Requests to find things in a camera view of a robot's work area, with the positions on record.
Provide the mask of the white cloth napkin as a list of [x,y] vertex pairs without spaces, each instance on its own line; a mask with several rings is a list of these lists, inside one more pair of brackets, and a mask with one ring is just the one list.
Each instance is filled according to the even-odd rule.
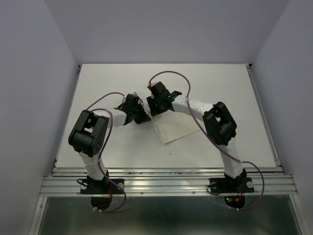
[[148,104],[145,104],[144,107],[150,115],[155,133],[163,144],[176,141],[200,130],[193,118],[187,114],[166,111],[152,116]]

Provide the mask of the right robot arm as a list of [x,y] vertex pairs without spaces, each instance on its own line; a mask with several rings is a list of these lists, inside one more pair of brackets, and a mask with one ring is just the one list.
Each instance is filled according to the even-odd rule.
[[167,111],[190,115],[209,141],[220,151],[224,164],[224,178],[213,183],[214,193],[237,192],[244,187],[246,170],[235,147],[237,124],[226,105],[203,103],[190,99],[181,92],[169,92],[162,82],[149,84],[151,96],[147,102],[151,115],[156,116]]

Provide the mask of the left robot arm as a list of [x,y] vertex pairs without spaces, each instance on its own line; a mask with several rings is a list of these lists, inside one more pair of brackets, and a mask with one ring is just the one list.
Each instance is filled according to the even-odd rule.
[[111,110],[92,109],[92,106],[80,113],[69,135],[68,144],[80,155],[87,170],[87,177],[77,180],[81,186],[80,193],[108,194],[110,186],[124,183],[123,180],[111,181],[101,160],[113,127],[124,126],[132,121],[142,124],[151,119],[136,93],[123,97],[122,103]]

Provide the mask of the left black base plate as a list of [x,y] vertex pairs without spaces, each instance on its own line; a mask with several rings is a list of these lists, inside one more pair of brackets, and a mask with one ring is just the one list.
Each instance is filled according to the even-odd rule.
[[87,176],[86,178],[76,181],[81,189],[82,195],[122,195],[123,192],[113,183],[110,183],[106,178],[98,181]]

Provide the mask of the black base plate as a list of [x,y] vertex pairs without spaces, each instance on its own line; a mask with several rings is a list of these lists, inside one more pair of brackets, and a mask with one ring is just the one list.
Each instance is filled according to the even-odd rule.
[[221,193],[253,193],[254,186],[252,179],[244,178],[240,183],[233,179],[226,178],[210,178],[208,188],[213,194]]
[[123,192],[113,183],[110,183],[106,178],[98,181],[87,176],[86,178],[76,181],[81,189],[82,195],[122,195]]

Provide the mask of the aluminium front rail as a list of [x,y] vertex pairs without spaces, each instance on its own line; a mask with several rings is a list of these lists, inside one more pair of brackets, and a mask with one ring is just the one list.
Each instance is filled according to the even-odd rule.
[[[221,168],[110,168],[111,179],[125,180],[125,192],[128,197],[148,196],[205,196],[210,178],[221,178]],[[259,195],[262,182],[265,183],[265,195],[294,195],[297,188],[291,175],[284,174],[282,168],[266,168],[262,174],[253,168],[247,169],[252,178],[255,192]],[[43,179],[40,196],[66,197],[79,196],[80,186],[76,180],[84,178],[82,168],[57,167],[50,176]]]

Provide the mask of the aluminium rail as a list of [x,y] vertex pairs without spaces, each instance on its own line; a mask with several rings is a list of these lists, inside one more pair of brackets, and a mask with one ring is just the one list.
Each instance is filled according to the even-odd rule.
[[271,151],[272,151],[272,154],[273,154],[273,158],[274,158],[275,164],[276,164],[277,167],[281,168],[279,170],[279,172],[285,173],[284,169],[282,167],[282,163],[281,163],[281,161],[279,159],[277,150],[276,150],[276,146],[275,146],[275,143],[274,143],[271,131],[270,131],[270,127],[269,127],[269,124],[268,124],[268,120],[266,118],[266,114],[264,112],[264,108],[263,108],[261,100],[260,100],[260,96],[259,96],[257,88],[256,88],[256,84],[255,84],[255,81],[254,81],[254,78],[253,78],[253,74],[252,74],[252,64],[246,64],[246,70],[247,70],[247,73],[248,73],[248,76],[249,76],[249,80],[251,82],[252,89],[253,89],[253,92],[254,92],[254,95],[255,95],[255,98],[256,98],[256,102],[257,102],[257,105],[258,105],[258,108],[259,108],[259,111],[260,111],[260,114],[261,114],[262,122],[263,122],[263,125],[264,125],[264,128],[265,128],[265,132],[267,134],[267,138],[268,138],[268,141],[269,141],[269,145],[270,145],[270,148],[271,148]]
[[[111,179],[125,180],[125,192],[128,197],[148,196],[205,196],[210,178],[221,178],[221,168],[110,168]],[[266,168],[262,174],[253,168],[247,169],[252,178],[255,192],[259,195],[262,182],[265,183],[265,195],[294,195],[297,188],[291,175],[284,174],[282,168]],[[76,180],[84,178],[82,168],[57,167],[50,176],[43,179],[40,196],[66,197],[79,196],[80,186]]]

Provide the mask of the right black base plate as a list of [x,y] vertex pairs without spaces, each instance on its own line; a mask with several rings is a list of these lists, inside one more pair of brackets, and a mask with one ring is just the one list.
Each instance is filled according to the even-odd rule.
[[252,179],[244,178],[240,183],[233,179],[226,178],[210,178],[208,188],[213,194],[221,193],[253,193],[254,186]]

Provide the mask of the aluminium right side rail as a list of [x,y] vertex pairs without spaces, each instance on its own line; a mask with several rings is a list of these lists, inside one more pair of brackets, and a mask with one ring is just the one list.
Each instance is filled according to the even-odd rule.
[[285,173],[284,169],[282,167],[282,163],[281,163],[281,161],[279,159],[277,150],[276,150],[276,146],[275,146],[275,143],[274,143],[271,131],[270,131],[270,127],[269,127],[269,124],[268,124],[268,120],[266,118],[266,114],[264,112],[264,108],[263,108],[261,100],[260,100],[260,96],[259,96],[257,88],[256,88],[256,84],[255,84],[255,81],[254,81],[254,78],[253,78],[253,74],[252,74],[252,64],[246,64],[246,70],[247,70],[247,73],[248,73],[248,76],[249,76],[249,80],[251,82],[252,89],[253,89],[253,92],[254,92],[254,95],[255,95],[255,98],[256,98],[256,102],[257,102],[257,105],[258,105],[258,108],[259,108],[259,111],[260,111],[260,114],[261,114],[262,122],[263,122],[263,125],[264,125],[264,128],[265,128],[265,132],[267,134],[267,138],[268,138],[268,141],[269,141],[269,145],[270,145],[270,148],[271,148],[271,151],[272,151],[272,154],[273,154],[273,158],[274,158],[275,164],[276,164],[277,167],[281,168],[279,170],[279,172]]

